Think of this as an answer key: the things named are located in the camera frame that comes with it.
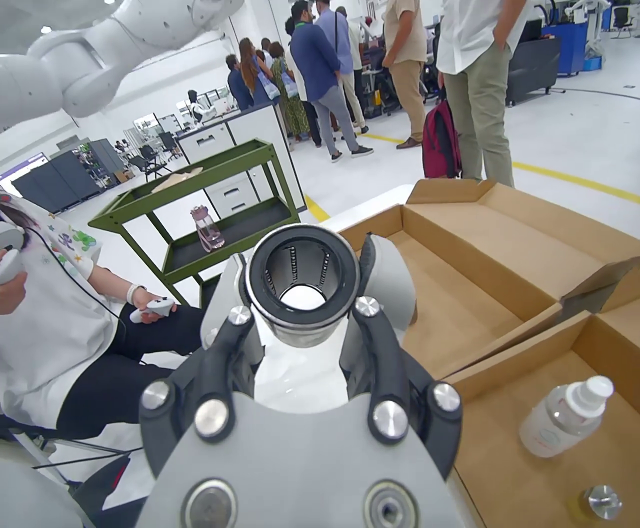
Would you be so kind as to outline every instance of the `yellow floor line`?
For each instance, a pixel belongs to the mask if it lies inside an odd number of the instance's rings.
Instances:
[[[305,201],[307,202],[307,209],[312,215],[314,215],[314,218],[318,222],[324,222],[325,220],[329,220],[329,218],[331,218],[326,213],[326,211],[317,203],[315,203],[311,198],[309,198],[309,196],[305,195]]]
[[[364,134],[364,136],[366,138],[371,138],[372,140],[387,141],[389,143],[400,144],[404,142],[403,140],[388,138],[386,136],[377,136],[375,134]],[[609,185],[598,183],[593,180],[587,180],[586,178],[572,176],[571,174],[566,174],[564,172],[559,172],[557,170],[545,169],[544,167],[529,165],[527,163],[519,163],[518,161],[513,162],[513,168],[516,168],[519,170],[525,170],[527,172],[533,172],[534,174],[540,174],[542,176],[547,176],[549,178],[554,178],[556,180],[562,180],[564,182],[573,183],[575,185],[579,185],[580,187],[585,187],[587,189],[599,191],[607,195],[615,196],[616,198],[622,198],[623,200],[626,200],[628,202],[633,202],[634,204],[640,204],[639,195],[630,193],[628,191],[623,191],[622,189],[617,189],[616,187],[611,187]]]

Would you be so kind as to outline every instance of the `white wristband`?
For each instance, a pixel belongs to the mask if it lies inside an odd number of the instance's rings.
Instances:
[[[142,288],[143,290],[147,289],[144,286],[141,286],[140,284],[132,284],[131,286],[129,286],[129,290],[127,291],[127,302],[130,305],[133,304],[133,294],[138,288]]]

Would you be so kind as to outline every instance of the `man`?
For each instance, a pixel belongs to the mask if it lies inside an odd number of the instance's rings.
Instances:
[[[382,61],[389,68],[398,99],[409,114],[411,136],[396,148],[422,145],[424,103],[420,75],[427,60],[427,39],[422,26],[420,0],[388,0],[385,14],[387,55]]]
[[[338,59],[340,59],[340,87],[344,89],[347,100],[351,105],[356,126],[360,127],[360,132],[366,134],[369,131],[369,127],[365,123],[362,108],[360,107],[360,102],[358,101],[355,91],[355,75],[353,73],[353,58],[351,57],[349,23],[344,16],[331,11],[329,2],[330,0],[316,1],[316,8],[320,15],[316,21],[316,25],[322,28],[329,44],[337,53]]]
[[[284,30],[289,36],[293,36],[293,32],[296,29],[296,25],[293,22],[293,18],[289,17],[287,22],[284,24]],[[302,74],[298,69],[296,62],[293,60],[293,55],[291,54],[291,44],[287,46],[287,49],[284,52],[285,62],[287,63],[287,68],[293,72],[294,81],[296,81],[296,85],[298,86],[298,97],[300,101],[302,101],[302,106],[305,109],[305,114],[307,114],[307,121],[309,123],[309,133],[311,135],[311,139],[314,140],[317,148],[322,147],[322,139],[320,137],[320,130],[318,129],[318,116],[316,114],[316,109],[314,106],[307,100],[307,89],[305,88],[305,80],[302,78]]]
[[[271,66],[273,66],[273,57],[269,53],[269,46],[271,45],[271,40],[268,38],[263,38],[260,42],[260,47],[262,48],[262,52],[264,53],[264,63],[267,65],[267,68],[271,70]]]
[[[238,108],[244,112],[250,106],[253,106],[253,97],[249,88],[243,81],[242,73],[240,73],[240,64],[235,55],[227,55],[227,67],[229,68],[229,76],[227,77],[227,84],[231,95],[234,96],[238,103]]]
[[[482,179],[484,157],[486,176],[513,187],[507,74],[530,8],[529,0],[444,0],[437,67],[460,135],[464,178]]]
[[[347,19],[349,24],[349,43],[351,44],[351,58],[353,59],[353,83],[356,97],[360,104],[360,110],[364,104],[364,86],[362,86],[362,56],[364,55],[364,35],[360,30],[360,25],[349,22],[347,10],[340,6],[335,10]]]
[[[340,160],[342,153],[333,142],[329,117],[331,112],[335,114],[342,127],[351,155],[359,157],[371,154],[372,148],[363,147],[356,141],[344,94],[338,85],[340,59],[323,30],[313,24],[308,0],[295,2],[291,7],[291,17],[296,25],[291,37],[291,54],[305,80],[307,99],[314,105],[318,114],[320,133],[332,162]]]

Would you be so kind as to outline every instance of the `plastic water bottle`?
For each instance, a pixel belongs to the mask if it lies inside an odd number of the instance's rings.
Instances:
[[[556,387],[520,426],[522,443],[542,458],[573,447],[600,426],[613,392],[613,383],[604,376]]]
[[[191,217],[196,223],[198,237],[200,237],[202,247],[207,253],[225,245],[225,238],[204,205],[194,207],[191,210]]]

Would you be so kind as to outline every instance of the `grey pants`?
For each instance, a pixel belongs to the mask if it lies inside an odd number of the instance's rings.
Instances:
[[[466,70],[444,74],[447,99],[460,135],[464,178],[486,177],[513,187],[509,140],[504,135],[504,106],[511,52],[494,42]]]
[[[347,142],[349,150],[355,152],[360,148],[360,145],[356,141],[356,134],[351,126],[351,117],[349,116],[349,110],[347,109],[347,103],[344,100],[344,92],[337,84],[329,88],[319,100],[313,102],[316,113],[318,114],[318,121],[320,123],[320,134],[329,149],[329,154],[334,155],[338,153],[338,149],[335,148],[333,143],[333,131],[331,130],[331,118],[330,114],[333,113],[338,120],[340,129],[344,140]]]

